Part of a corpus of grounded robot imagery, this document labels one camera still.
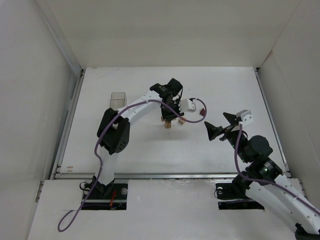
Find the dark red triangular block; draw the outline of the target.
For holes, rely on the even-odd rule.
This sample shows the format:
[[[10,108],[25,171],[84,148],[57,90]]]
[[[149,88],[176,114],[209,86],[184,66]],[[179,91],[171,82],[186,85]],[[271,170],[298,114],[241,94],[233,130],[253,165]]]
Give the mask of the dark red triangular block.
[[[202,108],[199,114],[204,117],[207,114],[207,111],[204,108]]]

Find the clear plastic box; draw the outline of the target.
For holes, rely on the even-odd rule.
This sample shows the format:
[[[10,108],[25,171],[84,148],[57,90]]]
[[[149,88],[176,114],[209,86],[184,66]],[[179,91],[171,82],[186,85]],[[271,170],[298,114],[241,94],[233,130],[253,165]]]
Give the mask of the clear plastic box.
[[[110,96],[109,107],[113,110],[123,108],[127,105],[127,97],[125,92],[112,92]]]

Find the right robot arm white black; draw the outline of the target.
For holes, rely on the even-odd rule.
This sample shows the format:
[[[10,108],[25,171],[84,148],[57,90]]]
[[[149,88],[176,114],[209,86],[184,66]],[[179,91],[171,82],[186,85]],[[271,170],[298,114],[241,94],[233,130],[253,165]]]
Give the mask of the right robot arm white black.
[[[222,210],[256,206],[280,219],[297,240],[320,238],[320,211],[289,181],[283,170],[270,158],[273,149],[261,135],[248,137],[244,128],[254,122],[249,110],[223,113],[226,127],[209,122],[204,125],[208,139],[228,141],[234,149],[237,176],[232,182],[216,183],[215,193]]]

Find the plain light wood block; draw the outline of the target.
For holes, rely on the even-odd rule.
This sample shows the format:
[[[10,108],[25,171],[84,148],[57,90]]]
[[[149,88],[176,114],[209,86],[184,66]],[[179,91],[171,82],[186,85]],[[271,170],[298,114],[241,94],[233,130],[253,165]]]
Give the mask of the plain light wood block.
[[[184,117],[178,119],[178,123],[180,125],[184,125],[186,123],[186,119]]]

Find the striped dark wood block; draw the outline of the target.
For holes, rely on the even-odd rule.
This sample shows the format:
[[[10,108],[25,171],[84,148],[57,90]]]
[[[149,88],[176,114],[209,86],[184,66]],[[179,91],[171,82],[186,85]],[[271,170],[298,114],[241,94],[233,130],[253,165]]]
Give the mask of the striped dark wood block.
[[[165,127],[165,129],[170,129],[172,127],[172,122],[171,121],[165,121],[164,122],[164,127]]]

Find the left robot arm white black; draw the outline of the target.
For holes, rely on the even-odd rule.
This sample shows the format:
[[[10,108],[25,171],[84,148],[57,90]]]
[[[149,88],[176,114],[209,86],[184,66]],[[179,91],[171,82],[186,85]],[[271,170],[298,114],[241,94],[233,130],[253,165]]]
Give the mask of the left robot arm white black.
[[[161,108],[162,117],[166,121],[176,118],[175,113],[182,116],[179,110],[182,91],[183,85],[172,78],[167,84],[154,84],[130,105],[116,110],[110,107],[104,112],[94,148],[94,154],[100,161],[99,172],[92,178],[97,195],[105,198],[112,192],[116,160],[129,143],[133,124],[157,108]]]

